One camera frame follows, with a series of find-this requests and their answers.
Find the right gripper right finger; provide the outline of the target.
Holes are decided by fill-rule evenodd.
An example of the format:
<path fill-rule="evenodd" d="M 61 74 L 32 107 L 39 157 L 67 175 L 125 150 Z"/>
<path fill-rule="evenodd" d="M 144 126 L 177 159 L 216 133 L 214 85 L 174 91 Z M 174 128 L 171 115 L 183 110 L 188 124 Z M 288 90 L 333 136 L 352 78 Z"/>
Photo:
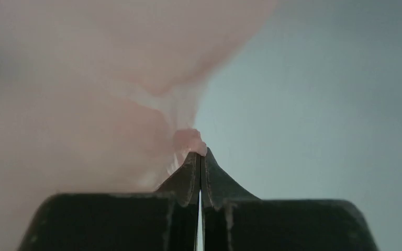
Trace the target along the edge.
<path fill-rule="evenodd" d="M 260 199 L 200 159 L 204 250 L 377 250 L 361 211 L 342 199 Z"/>

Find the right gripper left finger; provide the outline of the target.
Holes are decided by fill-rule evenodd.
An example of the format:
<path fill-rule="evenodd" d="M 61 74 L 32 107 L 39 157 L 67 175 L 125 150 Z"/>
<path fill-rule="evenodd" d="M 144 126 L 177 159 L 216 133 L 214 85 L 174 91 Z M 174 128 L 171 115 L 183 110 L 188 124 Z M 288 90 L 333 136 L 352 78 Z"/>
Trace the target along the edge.
<path fill-rule="evenodd" d="M 37 209 L 19 250 L 196 250 L 201 156 L 151 193 L 58 193 Z"/>

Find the pink plastic trash bag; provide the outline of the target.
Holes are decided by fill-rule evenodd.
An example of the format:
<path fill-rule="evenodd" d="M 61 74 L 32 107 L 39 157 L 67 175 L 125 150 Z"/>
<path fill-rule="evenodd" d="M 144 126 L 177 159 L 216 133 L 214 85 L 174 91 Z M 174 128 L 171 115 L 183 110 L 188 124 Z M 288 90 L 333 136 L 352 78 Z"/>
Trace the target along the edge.
<path fill-rule="evenodd" d="M 154 190 L 276 1 L 0 1 L 0 250 L 58 192 Z"/>

